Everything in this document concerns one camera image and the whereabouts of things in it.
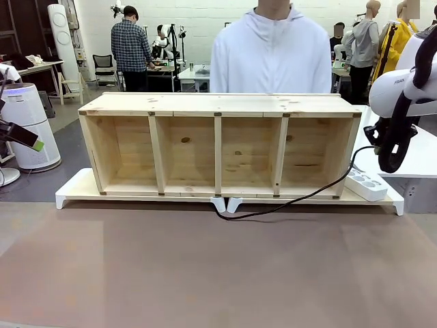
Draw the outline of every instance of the black pants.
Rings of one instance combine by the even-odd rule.
[[[365,105],[367,99],[364,93],[369,85],[370,74],[373,66],[355,67],[350,66],[350,82],[352,84],[352,95],[350,103],[353,105]]]
[[[147,71],[123,72],[127,92],[147,92]]]

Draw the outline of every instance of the yellow jacket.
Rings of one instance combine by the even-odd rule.
[[[404,51],[407,42],[412,37],[412,32],[408,27],[408,25],[400,18],[398,18],[397,21],[400,22],[401,25],[397,26],[397,30],[395,31],[395,35],[393,36],[393,39],[391,41],[389,57],[387,58],[387,63],[384,68],[384,73],[391,72],[392,70],[396,69],[396,65],[397,62],[399,61],[399,58],[401,57],[402,51]],[[410,26],[415,33],[419,32],[416,25],[411,21],[410,21]],[[389,32],[390,29],[387,31],[387,35],[384,39],[384,44],[382,45],[381,57],[378,62],[378,65],[376,66],[375,74],[373,75],[373,82],[376,80],[378,71],[381,67],[381,59],[385,54],[385,49],[389,41]]]

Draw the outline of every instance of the white wall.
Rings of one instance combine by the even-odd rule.
[[[81,24],[81,34],[88,58],[111,53],[111,28],[121,18],[113,18],[109,7],[115,0],[74,0]],[[356,14],[365,12],[367,0],[296,0],[294,4],[304,15],[321,24],[333,34],[333,25],[344,22],[348,29]],[[376,21],[382,26],[396,18],[398,0],[381,0],[382,8]],[[138,24],[148,25],[149,40],[156,37],[156,26],[175,23],[187,29],[185,53],[188,62],[210,62],[212,43],[225,22],[238,20],[257,5],[257,0],[122,0],[124,5],[138,9]],[[434,19],[436,0],[421,0],[419,28],[425,29]]]

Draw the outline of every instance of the man in plaid shirt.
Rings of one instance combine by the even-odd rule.
[[[147,67],[152,63],[150,45],[144,30],[138,26],[138,11],[127,5],[124,18],[111,31],[111,48],[117,70],[123,72],[127,92],[147,92]]]

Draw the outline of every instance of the shelf compartment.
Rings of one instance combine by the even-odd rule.
[[[290,118],[285,142],[282,198],[308,195],[334,182],[346,170],[354,118]],[[344,183],[333,186],[315,199],[341,195]]]
[[[80,119],[101,194],[158,195],[148,118]]]
[[[223,197],[273,197],[281,118],[222,118]]]
[[[214,118],[150,118],[160,193],[215,195]]]

